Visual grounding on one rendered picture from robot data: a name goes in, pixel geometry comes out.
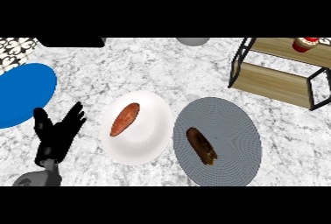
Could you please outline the black white patterned tile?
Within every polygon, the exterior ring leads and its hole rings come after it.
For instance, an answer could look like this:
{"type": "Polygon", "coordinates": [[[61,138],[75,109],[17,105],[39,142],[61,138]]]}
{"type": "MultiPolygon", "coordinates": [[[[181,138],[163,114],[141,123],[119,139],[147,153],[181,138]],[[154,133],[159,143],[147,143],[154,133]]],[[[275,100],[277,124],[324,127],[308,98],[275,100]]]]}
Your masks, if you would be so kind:
{"type": "Polygon", "coordinates": [[[36,38],[0,38],[0,75],[27,63],[36,47],[36,38]]]}

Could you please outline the white round plate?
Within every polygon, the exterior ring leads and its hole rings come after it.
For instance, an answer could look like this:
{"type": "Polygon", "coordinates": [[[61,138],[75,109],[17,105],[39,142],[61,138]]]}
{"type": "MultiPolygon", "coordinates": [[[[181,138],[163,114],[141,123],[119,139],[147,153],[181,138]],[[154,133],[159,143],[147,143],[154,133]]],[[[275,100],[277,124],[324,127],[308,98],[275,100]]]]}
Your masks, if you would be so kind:
{"type": "Polygon", "coordinates": [[[109,106],[101,122],[100,139],[106,152],[114,161],[125,165],[144,165],[166,150],[174,133],[174,114],[169,103],[150,91],[125,94],[109,106]],[[140,114],[134,124],[111,136],[111,126],[122,110],[140,104],[140,114]]]}

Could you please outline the blue round plate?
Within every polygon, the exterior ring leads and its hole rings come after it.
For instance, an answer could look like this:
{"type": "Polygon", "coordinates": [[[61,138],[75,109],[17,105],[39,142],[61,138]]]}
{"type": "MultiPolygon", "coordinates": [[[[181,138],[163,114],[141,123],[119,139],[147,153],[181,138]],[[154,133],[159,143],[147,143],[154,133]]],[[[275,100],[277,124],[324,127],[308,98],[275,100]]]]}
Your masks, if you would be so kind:
{"type": "Polygon", "coordinates": [[[0,129],[33,117],[35,109],[48,105],[57,85],[54,69],[41,63],[24,64],[0,75],[0,129]]]}

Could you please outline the wooden tiered shelf black frame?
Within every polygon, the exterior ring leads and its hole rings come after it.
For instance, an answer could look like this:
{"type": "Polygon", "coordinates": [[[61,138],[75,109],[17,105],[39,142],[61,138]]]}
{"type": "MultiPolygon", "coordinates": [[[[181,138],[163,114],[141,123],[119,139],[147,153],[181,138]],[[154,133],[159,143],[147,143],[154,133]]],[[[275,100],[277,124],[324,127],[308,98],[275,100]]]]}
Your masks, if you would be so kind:
{"type": "Polygon", "coordinates": [[[321,42],[307,52],[293,48],[293,38],[244,38],[233,59],[228,88],[237,88],[256,95],[308,108],[311,111],[331,103],[331,43],[321,42]],[[286,73],[244,62],[249,52],[259,52],[281,57],[320,69],[308,77],[286,73]],[[312,79],[326,73],[330,96],[315,103],[312,79]]]}

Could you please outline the orange sweet potato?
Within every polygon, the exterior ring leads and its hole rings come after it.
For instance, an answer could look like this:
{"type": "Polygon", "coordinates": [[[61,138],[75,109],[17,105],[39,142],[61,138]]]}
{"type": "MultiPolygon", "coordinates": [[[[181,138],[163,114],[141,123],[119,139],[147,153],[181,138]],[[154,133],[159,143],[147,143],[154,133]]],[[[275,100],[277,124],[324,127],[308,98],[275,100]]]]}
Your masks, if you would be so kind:
{"type": "Polygon", "coordinates": [[[141,112],[141,105],[134,102],[119,113],[119,117],[111,126],[110,135],[116,137],[132,125],[141,112]]]}

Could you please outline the grey round object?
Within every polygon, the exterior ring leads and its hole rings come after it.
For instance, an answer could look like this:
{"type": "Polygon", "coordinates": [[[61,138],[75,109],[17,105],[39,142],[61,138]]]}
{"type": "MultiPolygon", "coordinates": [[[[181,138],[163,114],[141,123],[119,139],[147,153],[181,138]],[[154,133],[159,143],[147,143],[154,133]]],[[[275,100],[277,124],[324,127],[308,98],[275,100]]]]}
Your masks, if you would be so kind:
{"type": "Polygon", "coordinates": [[[187,46],[203,46],[209,42],[209,38],[178,38],[179,42],[187,46]]]}

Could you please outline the black appliance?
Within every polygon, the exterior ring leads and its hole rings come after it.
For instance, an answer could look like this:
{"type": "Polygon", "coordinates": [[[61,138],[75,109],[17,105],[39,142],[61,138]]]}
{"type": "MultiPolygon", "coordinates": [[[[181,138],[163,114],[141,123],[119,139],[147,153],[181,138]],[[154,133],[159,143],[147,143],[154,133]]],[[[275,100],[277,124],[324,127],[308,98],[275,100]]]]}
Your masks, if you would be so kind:
{"type": "Polygon", "coordinates": [[[39,38],[39,42],[46,47],[104,47],[106,38],[39,38]]]}

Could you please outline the brown chocolate cupcake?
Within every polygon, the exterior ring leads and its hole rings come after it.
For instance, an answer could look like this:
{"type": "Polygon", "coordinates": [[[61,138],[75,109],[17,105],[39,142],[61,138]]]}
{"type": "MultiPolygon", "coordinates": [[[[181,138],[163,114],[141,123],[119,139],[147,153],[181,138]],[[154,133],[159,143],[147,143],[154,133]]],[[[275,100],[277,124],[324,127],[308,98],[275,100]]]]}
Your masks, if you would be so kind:
{"type": "Polygon", "coordinates": [[[218,154],[203,133],[196,128],[190,128],[187,130],[187,137],[202,162],[206,165],[213,165],[215,160],[218,159],[218,154]]]}

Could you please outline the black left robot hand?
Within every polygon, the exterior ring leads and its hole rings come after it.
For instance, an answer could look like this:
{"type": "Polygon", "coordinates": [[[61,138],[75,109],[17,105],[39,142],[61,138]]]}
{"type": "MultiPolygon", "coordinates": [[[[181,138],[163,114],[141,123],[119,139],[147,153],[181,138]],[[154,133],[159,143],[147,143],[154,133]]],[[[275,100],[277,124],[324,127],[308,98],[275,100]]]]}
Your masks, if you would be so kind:
{"type": "Polygon", "coordinates": [[[36,164],[43,167],[49,159],[54,159],[58,163],[66,159],[75,138],[88,120],[82,102],[79,101],[73,106],[61,122],[52,123],[48,112],[42,108],[35,109],[35,119],[35,130],[41,139],[36,164]]]}

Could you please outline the grey round placemat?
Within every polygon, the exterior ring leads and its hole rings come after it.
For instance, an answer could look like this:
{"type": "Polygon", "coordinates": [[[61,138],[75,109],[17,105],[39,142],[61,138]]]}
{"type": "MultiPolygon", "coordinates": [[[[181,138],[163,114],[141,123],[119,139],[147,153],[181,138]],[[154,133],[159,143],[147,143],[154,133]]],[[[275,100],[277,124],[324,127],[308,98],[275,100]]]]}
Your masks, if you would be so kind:
{"type": "Polygon", "coordinates": [[[230,101],[206,97],[184,108],[174,129],[176,158],[200,186],[247,186],[262,163],[262,141],[253,120],[230,101]],[[208,138],[218,158],[205,164],[187,137],[196,128],[208,138]]]}

